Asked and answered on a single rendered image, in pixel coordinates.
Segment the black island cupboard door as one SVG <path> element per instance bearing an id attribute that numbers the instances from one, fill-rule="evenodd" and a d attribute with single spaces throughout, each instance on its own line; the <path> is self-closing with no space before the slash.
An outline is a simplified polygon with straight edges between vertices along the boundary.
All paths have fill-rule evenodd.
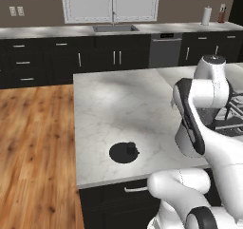
<path id="1" fill-rule="evenodd" d="M 84 229 L 147 229 L 158 201 L 140 201 L 102 209 L 82 208 Z"/>

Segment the black island drawer front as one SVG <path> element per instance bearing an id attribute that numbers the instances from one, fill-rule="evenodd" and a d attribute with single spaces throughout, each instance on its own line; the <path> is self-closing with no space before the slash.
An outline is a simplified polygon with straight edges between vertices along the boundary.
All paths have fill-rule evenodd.
<path id="1" fill-rule="evenodd" d="M 135 189 L 146 186 L 147 179 L 90 187 L 80 189 L 80 199 L 81 203 L 87 206 L 99 206 L 114 201 L 152 200 L 153 197 L 147 190 L 140 192 L 125 191 L 125 188 Z"/>

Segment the grey dishwasher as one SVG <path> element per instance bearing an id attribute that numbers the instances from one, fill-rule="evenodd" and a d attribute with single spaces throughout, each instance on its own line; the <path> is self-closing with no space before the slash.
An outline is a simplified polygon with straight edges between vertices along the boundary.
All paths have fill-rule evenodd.
<path id="1" fill-rule="evenodd" d="M 182 42 L 181 33 L 151 35 L 149 67 L 176 67 Z"/>

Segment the reddish brown knife block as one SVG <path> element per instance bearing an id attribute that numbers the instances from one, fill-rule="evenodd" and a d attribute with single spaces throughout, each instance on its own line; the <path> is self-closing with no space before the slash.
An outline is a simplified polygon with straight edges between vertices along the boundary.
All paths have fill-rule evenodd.
<path id="1" fill-rule="evenodd" d="M 225 13 L 226 13 L 226 5 L 221 4 L 220 10 L 219 10 L 219 15 L 218 15 L 218 20 L 217 20 L 218 23 L 224 23 Z"/>

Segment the white framed window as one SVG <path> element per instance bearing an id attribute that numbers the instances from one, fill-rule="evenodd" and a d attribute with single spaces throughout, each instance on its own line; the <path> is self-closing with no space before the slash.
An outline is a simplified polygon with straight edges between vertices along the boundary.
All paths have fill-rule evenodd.
<path id="1" fill-rule="evenodd" d="M 159 0 L 62 0 L 66 24 L 156 22 Z"/>

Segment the black base cupboard run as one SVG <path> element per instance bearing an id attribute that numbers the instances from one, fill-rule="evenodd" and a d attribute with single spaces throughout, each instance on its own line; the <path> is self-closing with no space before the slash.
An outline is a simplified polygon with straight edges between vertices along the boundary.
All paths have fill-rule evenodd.
<path id="1" fill-rule="evenodd" d="M 69 85 L 77 73 L 148 67 L 148 34 L 0 40 L 0 89 Z"/>
<path id="2" fill-rule="evenodd" d="M 235 63 L 242 44 L 242 30 L 187 32 L 182 35 L 178 64 L 196 66 L 203 55 L 221 55 Z"/>

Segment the white paper towel roll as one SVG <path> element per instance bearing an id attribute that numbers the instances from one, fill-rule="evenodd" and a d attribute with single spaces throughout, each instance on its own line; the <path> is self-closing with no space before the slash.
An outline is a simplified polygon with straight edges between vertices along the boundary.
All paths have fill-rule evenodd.
<path id="1" fill-rule="evenodd" d="M 208 26 L 211 18 L 212 8 L 210 6 L 206 7 L 203 11 L 203 16 L 201 20 L 202 26 Z"/>

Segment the steel sink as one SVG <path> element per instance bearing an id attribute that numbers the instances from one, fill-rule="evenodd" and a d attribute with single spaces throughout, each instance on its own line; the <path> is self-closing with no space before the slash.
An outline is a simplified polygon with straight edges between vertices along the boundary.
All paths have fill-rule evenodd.
<path id="1" fill-rule="evenodd" d="M 131 32 L 139 31 L 133 25 L 98 25 L 93 26 L 95 32 Z"/>

